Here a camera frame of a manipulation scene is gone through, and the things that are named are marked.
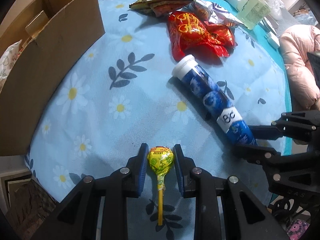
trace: lollipop stick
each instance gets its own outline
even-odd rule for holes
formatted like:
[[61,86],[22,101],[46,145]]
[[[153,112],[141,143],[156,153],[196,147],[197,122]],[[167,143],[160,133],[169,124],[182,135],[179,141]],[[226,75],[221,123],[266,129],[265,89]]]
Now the lollipop stick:
[[159,226],[162,226],[162,213],[163,213],[163,210],[162,210],[162,205],[163,205],[163,191],[162,189],[158,190],[159,192],[159,202],[158,202],[158,225]]

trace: bottle label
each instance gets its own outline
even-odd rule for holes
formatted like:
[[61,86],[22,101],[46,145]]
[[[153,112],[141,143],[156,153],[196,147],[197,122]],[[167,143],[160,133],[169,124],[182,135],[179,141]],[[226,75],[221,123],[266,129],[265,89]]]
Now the bottle label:
[[217,123],[222,128],[224,133],[227,133],[232,123],[240,120],[242,120],[242,117],[237,109],[233,106],[223,109],[221,115],[217,119]]

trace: teal mat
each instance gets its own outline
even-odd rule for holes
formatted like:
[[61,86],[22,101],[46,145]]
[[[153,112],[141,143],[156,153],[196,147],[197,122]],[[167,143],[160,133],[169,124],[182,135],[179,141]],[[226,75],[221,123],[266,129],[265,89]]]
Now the teal mat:
[[[228,4],[225,0],[206,0],[206,1],[211,1],[218,3],[225,9],[227,9],[230,13],[233,15],[237,14],[237,11],[230,5]],[[291,107],[291,98],[290,98],[290,90],[289,90],[289,83],[288,83],[288,78],[287,78],[287,73],[284,68],[284,62],[281,56],[281,53],[279,52],[278,49],[274,49],[267,41],[265,38],[266,32],[264,29],[262,29],[259,25],[257,25],[252,31],[249,31],[248,29],[245,29],[251,37],[253,37],[258,44],[260,44],[271,56],[271,58],[281,67],[281,69],[284,71],[285,79],[286,79],[286,89],[285,89],[285,106],[286,106],[286,111],[291,112],[292,107]],[[282,155],[291,155],[291,148],[292,148],[292,139],[291,138],[286,138],[286,146],[285,150],[282,153]]]

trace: red snack bag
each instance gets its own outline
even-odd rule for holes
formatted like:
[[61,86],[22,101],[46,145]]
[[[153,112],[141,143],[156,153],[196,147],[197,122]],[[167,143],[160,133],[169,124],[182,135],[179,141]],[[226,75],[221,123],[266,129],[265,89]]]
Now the red snack bag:
[[223,24],[211,24],[204,22],[207,31],[214,36],[218,41],[221,41],[226,48],[234,48],[236,39],[228,26]]
[[175,11],[169,16],[168,25],[172,55],[176,61],[185,56],[184,50],[200,45],[208,47],[218,57],[229,56],[222,42],[207,31],[195,14]]

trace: lollipop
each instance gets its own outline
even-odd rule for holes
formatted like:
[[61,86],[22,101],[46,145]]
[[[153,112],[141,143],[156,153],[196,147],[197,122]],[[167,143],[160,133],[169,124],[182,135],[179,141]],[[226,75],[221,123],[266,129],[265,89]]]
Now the lollipop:
[[164,176],[169,172],[173,165],[174,156],[172,151],[163,146],[157,146],[150,149],[148,154],[148,161],[151,169],[157,175],[157,187],[159,192],[159,202],[158,202],[158,225],[162,226],[162,205],[163,205],[163,191],[164,186]]

